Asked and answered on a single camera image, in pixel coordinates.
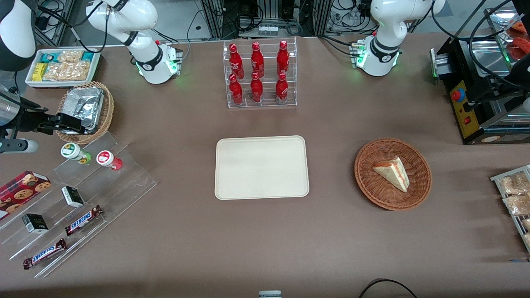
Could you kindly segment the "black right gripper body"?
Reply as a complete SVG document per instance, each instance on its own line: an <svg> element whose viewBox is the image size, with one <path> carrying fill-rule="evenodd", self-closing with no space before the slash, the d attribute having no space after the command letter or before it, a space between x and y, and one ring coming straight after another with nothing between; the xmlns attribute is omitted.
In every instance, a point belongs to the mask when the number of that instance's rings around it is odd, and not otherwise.
<svg viewBox="0 0 530 298"><path fill-rule="evenodd" d="M52 135L55 128L57 115L47 114L43 111L19 108L16 118L17 132L39 132Z"/></svg>

